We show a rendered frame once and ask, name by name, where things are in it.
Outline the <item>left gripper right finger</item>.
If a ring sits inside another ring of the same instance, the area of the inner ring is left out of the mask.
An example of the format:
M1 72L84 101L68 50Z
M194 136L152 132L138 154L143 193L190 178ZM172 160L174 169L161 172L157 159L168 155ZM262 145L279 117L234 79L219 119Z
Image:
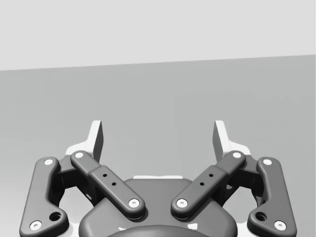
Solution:
M178 220L191 218L210 198L224 204L239 188L250 189L257 207L246 222L258 237L295 237L297 226L281 167L276 158L255 160L248 147L231 141L222 120L214 123L217 163L209 166L171 202Z

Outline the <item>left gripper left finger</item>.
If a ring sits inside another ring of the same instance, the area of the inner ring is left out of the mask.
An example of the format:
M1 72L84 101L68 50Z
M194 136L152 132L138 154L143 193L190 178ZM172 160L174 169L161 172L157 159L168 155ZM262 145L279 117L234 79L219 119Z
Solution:
M70 226L59 204L68 188L77 187L96 206L108 199L126 218L137 220L146 212L144 200L107 166L100 164L102 123L95 120L87 139L72 145L65 156L40 158L33 171L19 235L58 237Z

